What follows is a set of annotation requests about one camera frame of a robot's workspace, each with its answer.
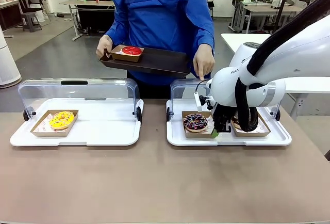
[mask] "donut box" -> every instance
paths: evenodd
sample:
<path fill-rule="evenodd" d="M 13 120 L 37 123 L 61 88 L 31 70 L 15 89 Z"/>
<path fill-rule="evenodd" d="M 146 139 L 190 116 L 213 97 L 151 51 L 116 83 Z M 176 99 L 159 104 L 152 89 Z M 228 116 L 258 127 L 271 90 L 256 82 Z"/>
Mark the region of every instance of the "donut box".
<path fill-rule="evenodd" d="M 51 128 L 49 121 L 51 119 L 51 117 L 58 113 L 58 112 L 62 112 L 62 111 L 70 111 L 73 113 L 74 115 L 74 119 L 73 121 L 70 123 L 70 125 L 68 126 L 68 128 L 66 128 L 65 130 L 54 130 Z M 37 137 L 67 137 L 67 135 L 69 134 L 72 126 L 74 125 L 75 121 L 78 118 L 78 110 L 48 110 L 46 111 L 46 113 L 39 119 L 39 121 L 36 123 L 36 125 L 33 126 L 33 128 L 31 129 L 31 133 L 34 134 Z"/>
<path fill-rule="evenodd" d="M 184 118 L 189 114 L 201 114 L 204 117 L 206 117 L 206 119 L 207 119 L 207 128 L 206 128 L 206 130 L 201 131 L 199 133 L 193 133 L 193 132 L 188 131 L 185 128 L 185 125 L 184 125 Z M 214 122 L 213 122 L 213 115 L 212 115 L 212 112 L 210 112 L 210 111 L 201 111 L 201 112 L 198 112 L 198 111 L 182 111 L 182 124 L 183 124 L 183 129 L 184 129 L 186 138 L 192 138 L 192 139 L 194 139 L 194 138 L 198 138 L 198 139 L 213 138 L 212 133 L 214 131 L 215 126 L 214 126 Z"/>
<path fill-rule="evenodd" d="M 251 132 L 245 132 L 241 130 L 238 124 L 234 124 L 233 121 L 230 122 L 234 133 L 237 137 L 266 137 L 271 132 L 270 128 L 262 118 L 262 116 L 258 113 L 258 126 L 255 130 Z"/>
<path fill-rule="evenodd" d="M 144 48 L 140 47 L 139 49 L 142 51 L 142 53 L 139 56 L 132 56 L 132 55 L 124 55 L 122 54 L 121 50 L 122 48 L 127 47 L 124 45 L 118 45 L 113 50 L 111 50 L 110 54 L 112 55 L 112 58 L 114 60 L 125 60 L 125 61 L 132 61 L 132 62 L 138 62 L 141 55 L 143 54 Z"/>

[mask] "table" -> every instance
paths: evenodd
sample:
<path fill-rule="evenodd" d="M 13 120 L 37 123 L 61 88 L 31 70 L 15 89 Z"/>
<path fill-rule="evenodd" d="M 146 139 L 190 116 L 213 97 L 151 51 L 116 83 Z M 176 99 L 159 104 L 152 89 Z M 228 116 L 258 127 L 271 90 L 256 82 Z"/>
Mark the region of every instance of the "table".
<path fill-rule="evenodd" d="M 19 1 L 21 0 L 10 0 L 8 2 L 3 2 L 3 3 L 0 3 L 0 10 L 1 9 L 4 9 L 4 8 L 7 8 L 9 6 L 13 6 L 13 5 L 18 5 L 19 4 Z"/>
<path fill-rule="evenodd" d="M 221 37 L 235 53 L 240 45 L 245 42 L 263 43 L 269 34 L 221 34 Z M 298 93 L 290 113 L 296 120 L 304 102 L 310 93 L 330 93 L 330 77 L 291 77 L 285 79 L 285 93 L 292 98 L 293 93 Z"/>
<path fill-rule="evenodd" d="M 245 15 L 246 10 L 250 11 L 250 15 L 248 17 L 247 27 L 246 27 L 246 34 L 249 33 L 249 26 L 251 22 L 252 16 L 263 16 L 263 20 L 261 23 L 261 27 L 265 24 L 266 16 L 276 15 L 278 12 L 278 9 L 271 8 L 270 6 L 244 6 L 244 12 L 243 15 Z M 293 13 L 297 14 L 301 12 L 303 9 L 298 6 L 284 6 L 282 11 L 282 16 L 285 16 L 286 18 L 288 16 L 291 16 Z"/>
<path fill-rule="evenodd" d="M 165 101 L 145 101 L 131 147 L 14 148 L 21 113 L 0 114 L 0 219 L 24 223 L 330 220 L 330 166 L 281 110 L 287 147 L 182 148 Z"/>
<path fill-rule="evenodd" d="M 72 41 L 77 40 L 79 37 L 82 36 L 81 33 L 79 33 L 78 29 L 77 29 L 77 24 L 75 22 L 75 19 L 73 17 L 73 13 L 72 13 L 72 5 L 74 6 L 107 6 L 108 9 L 110 7 L 114 7 L 114 2 L 112 1 L 99 1 L 99 3 L 96 3 L 96 1 L 65 1 L 60 3 L 61 5 L 68 5 L 69 10 L 70 10 L 70 15 L 72 18 L 72 22 L 73 22 L 73 27 L 74 27 L 74 31 L 76 33 L 76 36 L 74 38 L 72 38 Z"/>
<path fill-rule="evenodd" d="M 245 14 L 246 11 L 243 9 L 244 6 L 271 6 L 271 3 L 265 3 L 262 1 L 257 2 L 250 2 L 250 3 L 244 3 L 243 0 L 233 0 L 234 1 L 234 15 L 232 17 L 232 22 L 228 26 L 229 29 L 231 29 L 234 32 L 241 33 L 243 31 L 244 27 L 244 20 L 245 20 Z"/>

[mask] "yellow donut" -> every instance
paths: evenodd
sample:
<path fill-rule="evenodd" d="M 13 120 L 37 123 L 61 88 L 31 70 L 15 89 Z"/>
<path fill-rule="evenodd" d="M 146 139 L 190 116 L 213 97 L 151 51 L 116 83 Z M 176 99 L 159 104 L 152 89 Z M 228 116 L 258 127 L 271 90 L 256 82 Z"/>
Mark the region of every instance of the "yellow donut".
<path fill-rule="evenodd" d="M 64 130 L 72 123 L 73 119 L 74 115 L 72 112 L 62 111 L 53 115 L 49 124 L 54 130 Z"/>

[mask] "handle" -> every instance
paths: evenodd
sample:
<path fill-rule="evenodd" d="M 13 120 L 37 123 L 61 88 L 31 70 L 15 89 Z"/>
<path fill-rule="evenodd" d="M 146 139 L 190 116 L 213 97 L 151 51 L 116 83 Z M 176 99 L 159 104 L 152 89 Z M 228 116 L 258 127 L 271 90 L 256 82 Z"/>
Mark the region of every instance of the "handle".
<path fill-rule="evenodd" d="M 61 85 L 88 85 L 87 81 L 61 81 Z"/>
<path fill-rule="evenodd" d="M 104 55 L 110 55 L 110 52 L 108 52 L 107 49 L 104 49 L 103 54 L 104 54 Z"/>

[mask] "blue jacket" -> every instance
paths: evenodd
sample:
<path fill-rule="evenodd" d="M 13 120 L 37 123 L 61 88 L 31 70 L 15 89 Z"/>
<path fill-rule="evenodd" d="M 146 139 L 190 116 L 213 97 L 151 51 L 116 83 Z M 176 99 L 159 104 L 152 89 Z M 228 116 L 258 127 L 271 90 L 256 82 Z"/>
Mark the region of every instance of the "blue jacket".
<path fill-rule="evenodd" d="M 106 34 L 114 45 L 185 52 L 191 60 L 200 44 L 209 44 L 214 51 L 214 25 L 207 0 L 113 1 L 115 21 Z M 169 85 L 175 80 L 154 74 L 130 73 L 151 85 Z"/>

